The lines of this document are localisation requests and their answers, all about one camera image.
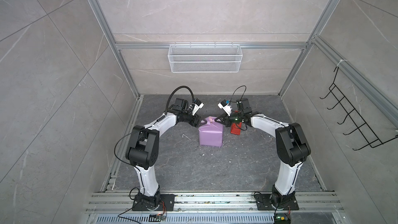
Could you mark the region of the red tape dispenser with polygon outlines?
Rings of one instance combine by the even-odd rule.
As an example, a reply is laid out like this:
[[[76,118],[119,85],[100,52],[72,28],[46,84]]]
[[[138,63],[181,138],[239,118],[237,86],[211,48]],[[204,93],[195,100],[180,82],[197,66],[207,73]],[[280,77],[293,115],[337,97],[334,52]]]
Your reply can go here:
[[[232,123],[231,124],[231,128],[230,128],[230,133],[234,134],[234,135],[240,135],[241,131],[242,131],[241,127],[242,127],[242,123],[241,122]]]

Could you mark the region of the pink wrapping paper sheet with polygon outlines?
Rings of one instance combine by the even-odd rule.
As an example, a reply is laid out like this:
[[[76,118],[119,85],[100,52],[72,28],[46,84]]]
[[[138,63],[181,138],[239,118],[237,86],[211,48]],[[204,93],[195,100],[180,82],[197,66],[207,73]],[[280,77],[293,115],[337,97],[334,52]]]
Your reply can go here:
[[[224,126],[215,121],[216,117],[205,118],[206,123],[199,127],[200,145],[221,147]]]

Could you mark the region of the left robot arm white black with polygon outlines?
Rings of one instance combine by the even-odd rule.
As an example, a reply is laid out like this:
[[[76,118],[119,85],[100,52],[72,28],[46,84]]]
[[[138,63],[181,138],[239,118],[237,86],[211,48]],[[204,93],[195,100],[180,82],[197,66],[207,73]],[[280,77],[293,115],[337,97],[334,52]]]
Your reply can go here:
[[[191,104],[188,104],[187,100],[177,98],[175,103],[167,106],[156,120],[133,128],[125,158],[134,167],[140,183],[135,201],[141,201],[147,208],[155,208],[160,204],[160,185],[154,169],[159,156],[160,137],[180,122],[188,123],[195,128],[199,127],[202,119],[197,111],[203,106],[203,102],[197,98]]]

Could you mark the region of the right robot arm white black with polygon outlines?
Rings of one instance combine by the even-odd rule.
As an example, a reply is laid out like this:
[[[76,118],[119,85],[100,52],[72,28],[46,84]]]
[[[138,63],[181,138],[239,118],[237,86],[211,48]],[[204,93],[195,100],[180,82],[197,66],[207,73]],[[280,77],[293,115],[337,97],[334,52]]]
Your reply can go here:
[[[237,110],[232,110],[230,102],[223,100],[218,107],[224,111],[216,118],[216,122],[230,127],[232,124],[242,123],[259,129],[275,138],[276,151],[280,159],[277,180],[272,187],[270,204],[275,210],[284,208],[296,209],[292,206],[295,201],[295,184],[299,171],[311,154],[311,148],[302,127],[298,123],[285,123],[253,112],[247,98],[236,102]]]

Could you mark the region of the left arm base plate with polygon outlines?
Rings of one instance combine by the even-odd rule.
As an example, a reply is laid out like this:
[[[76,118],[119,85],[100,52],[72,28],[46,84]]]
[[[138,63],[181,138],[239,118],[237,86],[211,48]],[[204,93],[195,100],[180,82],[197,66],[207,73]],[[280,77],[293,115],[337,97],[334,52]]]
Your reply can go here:
[[[169,212],[174,209],[175,195],[157,194],[154,197],[147,197],[141,193],[133,200],[132,211],[163,211]]]

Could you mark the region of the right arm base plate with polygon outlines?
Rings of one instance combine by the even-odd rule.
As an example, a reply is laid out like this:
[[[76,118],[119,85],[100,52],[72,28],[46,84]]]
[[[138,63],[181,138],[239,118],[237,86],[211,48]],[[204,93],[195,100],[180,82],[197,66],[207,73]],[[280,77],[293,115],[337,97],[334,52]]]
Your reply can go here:
[[[289,194],[287,196],[282,196],[278,193],[261,194],[259,192],[255,192],[253,196],[255,198],[257,209],[259,211],[299,210],[299,206],[295,198],[295,193]]]

